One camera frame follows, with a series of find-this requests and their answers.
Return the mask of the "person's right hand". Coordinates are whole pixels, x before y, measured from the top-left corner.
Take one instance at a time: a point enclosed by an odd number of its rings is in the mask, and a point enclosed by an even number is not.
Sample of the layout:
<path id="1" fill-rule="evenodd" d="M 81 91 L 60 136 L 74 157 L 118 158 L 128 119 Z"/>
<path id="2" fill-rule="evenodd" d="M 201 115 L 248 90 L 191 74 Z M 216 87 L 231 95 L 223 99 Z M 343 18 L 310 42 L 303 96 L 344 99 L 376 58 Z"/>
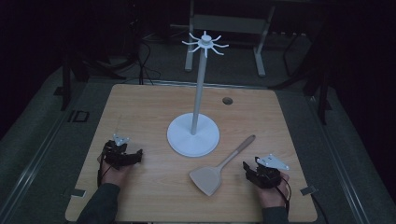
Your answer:
<path id="1" fill-rule="evenodd" d="M 258 193 L 259 202 L 262 208 L 286 206 L 286 201 L 289 196 L 287 182 L 289 181 L 290 177 L 284 173 L 281 173 L 281 177 L 283 178 L 283 180 L 276 188 L 256 188 L 256 192 Z"/>

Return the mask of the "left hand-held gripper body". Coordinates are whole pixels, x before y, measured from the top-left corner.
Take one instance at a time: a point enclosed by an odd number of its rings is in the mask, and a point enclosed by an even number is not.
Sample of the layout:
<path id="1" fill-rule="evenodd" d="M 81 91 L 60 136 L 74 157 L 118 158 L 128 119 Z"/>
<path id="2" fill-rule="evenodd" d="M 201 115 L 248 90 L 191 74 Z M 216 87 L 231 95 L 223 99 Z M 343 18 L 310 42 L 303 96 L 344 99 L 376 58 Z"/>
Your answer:
<path id="1" fill-rule="evenodd" d="M 126 153 L 129 141 L 129 137 L 121 137 L 114 133 L 113 139 L 108 140 L 103 149 L 105 162 L 117 170 L 121 166 L 132 165 L 134 163 L 134 155 Z"/>

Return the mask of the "white hook stand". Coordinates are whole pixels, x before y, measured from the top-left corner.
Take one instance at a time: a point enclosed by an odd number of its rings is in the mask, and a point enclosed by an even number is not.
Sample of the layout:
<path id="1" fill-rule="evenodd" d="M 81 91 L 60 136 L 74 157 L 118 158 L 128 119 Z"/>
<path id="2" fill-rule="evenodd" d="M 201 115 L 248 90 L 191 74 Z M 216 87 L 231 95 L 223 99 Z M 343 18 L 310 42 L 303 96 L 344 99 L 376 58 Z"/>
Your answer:
<path id="1" fill-rule="evenodd" d="M 203 32 L 200 37 L 190 34 L 190 38 L 190 42 L 183 41 L 183 44 L 193 47 L 189 53 L 200 51 L 194 107 L 191 113 L 179 115 L 171 121 L 166 136 L 170 147 L 176 153 L 189 158 L 199 158 L 211 153 L 219 143 L 218 125 L 200 112 L 208 52 L 212 50 L 221 55 L 217 48 L 228 48 L 228 45 L 217 44 L 221 36 L 213 38 L 207 32 Z"/>

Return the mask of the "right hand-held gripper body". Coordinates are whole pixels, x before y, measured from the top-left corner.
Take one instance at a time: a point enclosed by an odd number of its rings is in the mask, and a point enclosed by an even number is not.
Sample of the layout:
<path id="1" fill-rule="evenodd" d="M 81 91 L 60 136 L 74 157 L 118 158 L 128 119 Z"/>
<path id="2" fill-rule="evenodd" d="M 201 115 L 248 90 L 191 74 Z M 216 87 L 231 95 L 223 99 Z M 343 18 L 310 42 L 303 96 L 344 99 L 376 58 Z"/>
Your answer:
<path id="1" fill-rule="evenodd" d="M 277 187 L 282 180 L 280 171 L 288 171 L 290 169 L 286 163 L 273 154 L 265 157 L 256 157 L 254 161 L 257 163 L 257 168 L 253 172 L 251 181 L 261 189 Z"/>

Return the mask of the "black floor socket box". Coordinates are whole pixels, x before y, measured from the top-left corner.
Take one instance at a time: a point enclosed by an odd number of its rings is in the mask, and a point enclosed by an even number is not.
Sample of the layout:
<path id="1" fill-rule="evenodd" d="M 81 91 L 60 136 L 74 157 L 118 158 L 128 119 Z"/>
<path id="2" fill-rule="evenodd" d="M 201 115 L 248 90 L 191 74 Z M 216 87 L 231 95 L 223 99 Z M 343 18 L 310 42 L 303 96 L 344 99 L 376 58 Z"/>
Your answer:
<path id="1" fill-rule="evenodd" d="M 68 122 L 87 122 L 90 117 L 89 111 L 73 110 L 68 117 Z"/>

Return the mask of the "black metal stand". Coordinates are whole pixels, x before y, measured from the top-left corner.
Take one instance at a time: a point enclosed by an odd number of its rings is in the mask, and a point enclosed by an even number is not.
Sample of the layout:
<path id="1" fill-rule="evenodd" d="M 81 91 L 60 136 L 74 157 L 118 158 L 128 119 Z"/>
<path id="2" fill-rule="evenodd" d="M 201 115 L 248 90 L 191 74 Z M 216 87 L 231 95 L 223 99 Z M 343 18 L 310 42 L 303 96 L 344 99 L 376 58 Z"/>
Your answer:
<path id="1" fill-rule="evenodd" d="M 317 92 L 317 115 L 323 125 L 326 121 L 327 95 L 329 89 L 330 66 L 333 56 L 332 28 L 329 20 L 322 23 L 309 22 L 311 27 L 317 26 L 316 35 L 304 56 L 303 61 L 286 81 L 268 87 L 269 90 L 282 90 L 305 79 L 303 87 L 305 96 L 313 97 Z"/>
<path id="2" fill-rule="evenodd" d="M 68 107 L 72 97 L 71 74 L 76 81 L 87 82 L 88 68 L 93 68 L 100 76 L 122 79 L 109 67 L 104 40 L 95 21 L 76 21 L 61 36 L 62 86 L 55 93 L 63 97 L 61 110 Z"/>

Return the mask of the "person's left hand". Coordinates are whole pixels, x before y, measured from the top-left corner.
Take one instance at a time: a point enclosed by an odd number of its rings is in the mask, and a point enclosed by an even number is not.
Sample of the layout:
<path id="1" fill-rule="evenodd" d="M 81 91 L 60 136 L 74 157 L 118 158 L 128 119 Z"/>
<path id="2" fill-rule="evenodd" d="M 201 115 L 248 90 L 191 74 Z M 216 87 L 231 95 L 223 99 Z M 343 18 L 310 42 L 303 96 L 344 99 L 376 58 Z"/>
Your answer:
<path id="1" fill-rule="evenodd" d="M 99 156 L 97 158 L 100 168 L 98 170 L 98 186 L 104 184 L 113 184 L 122 188 L 128 181 L 128 176 L 133 169 L 132 165 L 121 166 L 120 169 L 114 168 L 112 165 Z"/>

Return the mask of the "beige spatula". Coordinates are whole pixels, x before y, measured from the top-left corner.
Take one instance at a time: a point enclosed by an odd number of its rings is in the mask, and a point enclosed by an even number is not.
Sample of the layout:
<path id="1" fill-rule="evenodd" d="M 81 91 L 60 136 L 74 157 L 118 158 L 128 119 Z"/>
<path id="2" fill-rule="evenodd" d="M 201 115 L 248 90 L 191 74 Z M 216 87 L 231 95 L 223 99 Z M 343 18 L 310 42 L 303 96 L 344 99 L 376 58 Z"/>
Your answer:
<path id="1" fill-rule="evenodd" d="M 223 167 L 241 151 L 247 148 L 255 139 L 255 134 L 249 136 L 235 149 L 234 152 L 232 152 L 217 166 L 205 166 L 192 170 L 189 173 L 191 181 L 203 194 L 206 196 L 212 196 L 221 184 L 221 171 Z"/>

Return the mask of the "white metal desk frame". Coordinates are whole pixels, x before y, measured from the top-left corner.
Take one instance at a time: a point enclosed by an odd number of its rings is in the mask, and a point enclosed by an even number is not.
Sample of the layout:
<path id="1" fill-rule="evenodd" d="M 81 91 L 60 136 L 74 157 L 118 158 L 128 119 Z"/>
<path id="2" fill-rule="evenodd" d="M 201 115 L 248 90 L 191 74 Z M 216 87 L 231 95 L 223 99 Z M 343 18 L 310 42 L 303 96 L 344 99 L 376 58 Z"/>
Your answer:
<path id="1" fill-rule="evenodd" d="M 193 66 L 193 50 L 196 48 L 191 42 L 197 42 L 198 37 L 193 35 L 195 30 L 217 31 L 239 34 L 259 35 L 260 42 L 253 47 L 253 56 L 259 77 L 265 77 L 266 71 L 262 59 L 262 49 L 269 33 L 270 24 L 275 14 L 276 7 L 269 6 L 264 13 L 264 19 L 241 18 L 220 15 L 197 14 L 195 12 L 195 0 L 190 0 L 189 17 L 189 44 L 187 46 L 184 69 L 188 72 Z"/>

